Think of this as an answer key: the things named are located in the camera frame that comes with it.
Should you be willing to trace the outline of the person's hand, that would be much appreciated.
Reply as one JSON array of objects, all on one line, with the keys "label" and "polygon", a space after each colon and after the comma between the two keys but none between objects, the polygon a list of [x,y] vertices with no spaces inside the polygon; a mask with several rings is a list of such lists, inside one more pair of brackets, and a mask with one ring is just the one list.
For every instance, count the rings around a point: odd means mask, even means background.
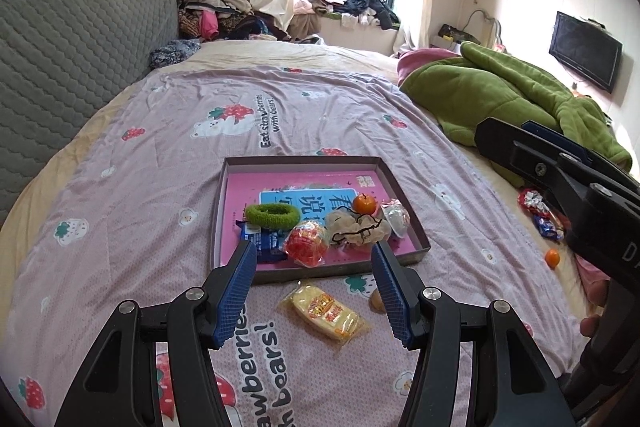
[{"label": "person's hand", "polygon": [[608,288],[610,288],[610,280],[594,282],[587,288],[587,298],[592,306],[592,313],[580,321],[579,332],[584,337],[591,338],[597,332],[601,322],[601,315],[597,314],[597,310],[605,307]]}]

